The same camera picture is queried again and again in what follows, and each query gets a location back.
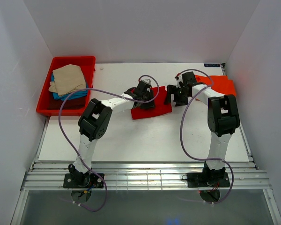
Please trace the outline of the red t shirt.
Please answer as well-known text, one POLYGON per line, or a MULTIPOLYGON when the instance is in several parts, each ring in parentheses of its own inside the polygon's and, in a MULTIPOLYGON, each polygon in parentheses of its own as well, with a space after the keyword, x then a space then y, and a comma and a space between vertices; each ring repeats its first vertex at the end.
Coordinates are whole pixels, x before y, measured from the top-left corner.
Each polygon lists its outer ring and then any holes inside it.
POLYGON ((134 109, 131 109, 131 116, 133 120, 153 118, 167 113, 172 112, 171 104, 164 104, 166 99, 167 91, 165 86, 159 88, 159 94, 157 98, 150 103, 138 106, 134 109))

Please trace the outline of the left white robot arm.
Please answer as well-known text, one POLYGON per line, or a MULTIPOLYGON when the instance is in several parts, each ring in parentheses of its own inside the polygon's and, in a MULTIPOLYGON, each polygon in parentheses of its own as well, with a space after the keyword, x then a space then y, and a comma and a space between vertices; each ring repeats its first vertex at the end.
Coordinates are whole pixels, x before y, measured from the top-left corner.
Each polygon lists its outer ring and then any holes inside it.
POLYGON ((78 121, 80 133, 79 156, 73 164, 68 166, 69 174, 67 174, 66 184, 81 188, 94 184, 99 178, 91 174, 88 169, 92 167, 92 158, 97 141, 106 133, 111 116, 136 107, 153 109, 155 107, 153 97, 151 88, 145 90, 130 88, 120 97, 103 101, 91 99, 78 121))

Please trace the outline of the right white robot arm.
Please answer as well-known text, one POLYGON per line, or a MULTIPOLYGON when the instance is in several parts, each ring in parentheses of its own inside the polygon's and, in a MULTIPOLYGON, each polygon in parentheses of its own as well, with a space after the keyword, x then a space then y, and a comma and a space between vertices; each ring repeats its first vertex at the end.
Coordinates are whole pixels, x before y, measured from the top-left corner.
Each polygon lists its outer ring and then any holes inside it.
POLYGON ((185 181, 190 188, 220 187, 228 188, 234 184, 234 174, 227 173, 229 163, 225 160, 229 141, 240 126, 236 97, 224 95, 211 87, 196 83, 194 85, 168 85, 165 104, 172 100, 177 106, 190 107, 198 99, 207 106, 207 125, 211 132, 211 142, 202 172, 189 172, 185 181))

